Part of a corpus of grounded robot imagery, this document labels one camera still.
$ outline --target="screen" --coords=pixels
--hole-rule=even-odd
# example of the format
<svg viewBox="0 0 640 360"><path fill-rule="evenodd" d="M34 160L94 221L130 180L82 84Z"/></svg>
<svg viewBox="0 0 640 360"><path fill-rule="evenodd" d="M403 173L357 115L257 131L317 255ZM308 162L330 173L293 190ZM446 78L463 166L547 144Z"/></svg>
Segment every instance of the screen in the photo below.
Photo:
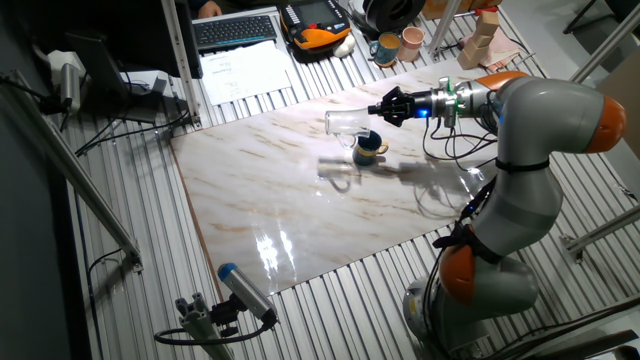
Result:
<svg viewBox="0 0 640 360"><path fill-rule="evenodd" d="M336 13L326 1L298 5L298 9L300 9L301 20L305 24L333 24L336 22Z"/></svg>

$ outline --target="blue cap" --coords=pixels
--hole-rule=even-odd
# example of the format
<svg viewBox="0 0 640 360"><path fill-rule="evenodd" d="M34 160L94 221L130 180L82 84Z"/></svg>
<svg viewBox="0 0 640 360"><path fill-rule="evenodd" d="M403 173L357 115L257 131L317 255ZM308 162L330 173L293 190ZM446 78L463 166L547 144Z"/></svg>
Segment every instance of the blue cap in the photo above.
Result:
<svg viewBox="0 0 640 360"><path fill-rule="evenodd" d="M218 268L218 277L220 278L220 280L222 282L224 282L224 280L227 278L227 276L229 276L229 274L231 274L231 272L233 270L237 269L237 268L238 267L234 263L222 264Z"/></svg>

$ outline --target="orange device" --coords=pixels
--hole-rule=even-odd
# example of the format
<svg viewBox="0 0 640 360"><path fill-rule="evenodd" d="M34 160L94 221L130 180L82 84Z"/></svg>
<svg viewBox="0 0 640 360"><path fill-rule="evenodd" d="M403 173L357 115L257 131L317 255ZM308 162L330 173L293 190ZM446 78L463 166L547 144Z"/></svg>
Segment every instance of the orange device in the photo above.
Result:
<svg viewBox="0 0 640 360"><path fill-rule="evenodd" d="M308 0L279 6L282 28L301 49L328 49L351 31L344 9L333 0Z"/></svg>

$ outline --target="clear glass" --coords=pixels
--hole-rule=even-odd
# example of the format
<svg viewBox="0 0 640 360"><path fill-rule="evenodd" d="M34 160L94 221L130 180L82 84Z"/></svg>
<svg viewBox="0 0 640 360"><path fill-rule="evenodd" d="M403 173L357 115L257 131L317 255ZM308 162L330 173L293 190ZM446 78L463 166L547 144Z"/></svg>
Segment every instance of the clear glass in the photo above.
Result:
<svg viewBox="0 0 640 360"><path fill-rule="evenodd" d="M371 120L366 108L327 111L324 115L327 135L335 135L345 149L353 149L358 137L369 137Z"/></svg>

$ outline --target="slatted table surface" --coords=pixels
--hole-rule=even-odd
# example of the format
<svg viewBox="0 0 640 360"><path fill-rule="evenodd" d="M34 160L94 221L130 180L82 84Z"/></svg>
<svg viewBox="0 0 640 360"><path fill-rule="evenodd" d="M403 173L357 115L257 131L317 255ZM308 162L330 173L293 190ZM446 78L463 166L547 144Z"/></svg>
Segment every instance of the slatted table surface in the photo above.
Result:
<svg viewBox="0 0 640 360"><path fill-rule="evenodd" d="M277 27L276 15L268 14ZM507 36L522 42L502 11L500 20ZM427 43L437 24L437 20L426 21L422 17L414 23L426 31ZM474 28L473 17L456 18L443 46L453 44ZM289 74L291 87L281 91L210 106L204 100L207 98L204 86L198 83L196 95L202 112L201 126L186 125L175 129L174 135L433 64L422 49L414 63L379 69L367 61L369 50L364 38L357 32L355 36L356 49L347 58L329 58L310 64L293 62L295 71ZM285 51L281 38L276 46ZM456 48L449 49L441 58L452 59L458 53ZM544 77L535 56L526 54L518 56L507 69ZM181 96L180 82L169 81L172 91ZM161 124L171 119L167 112L158 115ZM64 136L72 149L78 149L106 125L109 121L105 119L72 121ZM148 127L116 120L107 133L118 135ZM82 275L96 359L207 358L200 348L173 348L153 341L153 333L179 327L175 299L190 300L192 293L202 292L210 305L218 301L171 155L168 135L148 131L122 137L101 144L81 160L127 230L136 237L144 263L141 274L122 266L120 254L96 266L90 278L96 299L96 322L88 300L88 279ZM589 246L581 265L564 255L559 242L561 234L583 235L634 205L633 200L616 187L615 172L610 171L607 160L601 155L557 154L552 156L551 169L565 191L562 213L543 241L513 255L535 269L542 289L540 299L529 311L490 321L490 337L479 344L484 354L490 354L530 329L575 319L638 294L640 290L640 266L635 261L640 258L637 224ZM81 269L86 269L94 259L117 249L117 245L85 204L76 201L71 188L70 194L78 262ZM425 234L271 295L281 324L257 339L232 345L236 358L433 358L408 331L400 305L409 283L427 275L433 266L436 252L430 243L448 231L443 228ZM255 331L258 324L251 315L244 314L239 327L241 333L246 334Z"/></svg>

